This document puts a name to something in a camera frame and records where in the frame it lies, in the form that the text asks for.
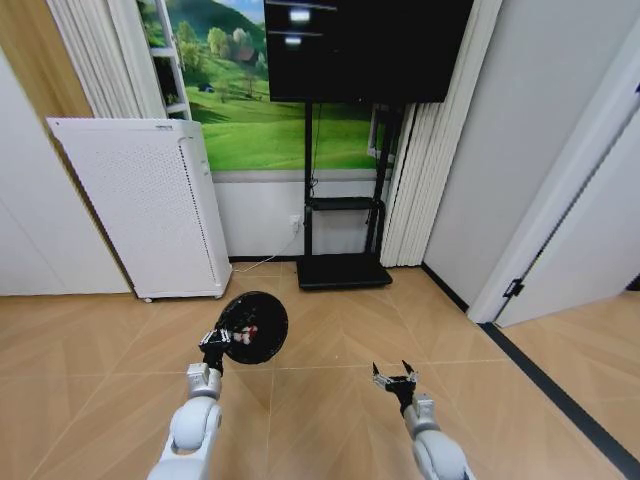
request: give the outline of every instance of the white curtain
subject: white curtain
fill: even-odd
[[[136,2],[47,3],[94,116],[166,118]]]
[[[475,0],[444,103],[405,113],[387,199],[381,263],[422,262],[502,0]]]

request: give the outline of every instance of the wall outlet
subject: wall outlet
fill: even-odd
[[[300,215],[289,215],[289,225],[293,233],[298,233],[298,230],[300,230]]]

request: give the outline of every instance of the door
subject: door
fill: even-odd
[[[611,297],[640,271],[640,113],[636,111],[498,315],[500,326]]]

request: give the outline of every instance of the stand base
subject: stand base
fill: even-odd
[[[308,255],[300,257],[297,263],[298,285],[303,290],[373,288],[392,282],[372,254]]]

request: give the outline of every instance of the blue sky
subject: blue sky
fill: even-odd
[[[264,5],[262,0],[217,0],[219,3],[235,8],[254,23],[264,22]]]

